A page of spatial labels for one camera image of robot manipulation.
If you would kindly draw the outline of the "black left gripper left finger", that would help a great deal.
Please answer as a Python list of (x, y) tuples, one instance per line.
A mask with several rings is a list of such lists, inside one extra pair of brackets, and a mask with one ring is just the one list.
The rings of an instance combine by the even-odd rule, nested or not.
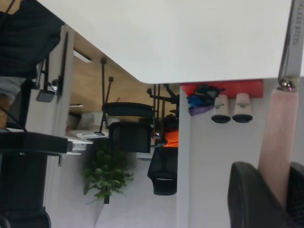
[(295, 222), (281, 207), (258, 170), (249, 163), (231, 166), (228, 210), (232, 228), (293, 228)]

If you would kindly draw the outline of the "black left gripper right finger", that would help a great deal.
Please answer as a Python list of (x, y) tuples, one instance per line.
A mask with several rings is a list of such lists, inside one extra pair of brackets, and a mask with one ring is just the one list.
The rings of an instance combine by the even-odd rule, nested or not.
[(304, 227), (304, 166), (292, 162), (289, 174), (287, 213), (300, 227)]

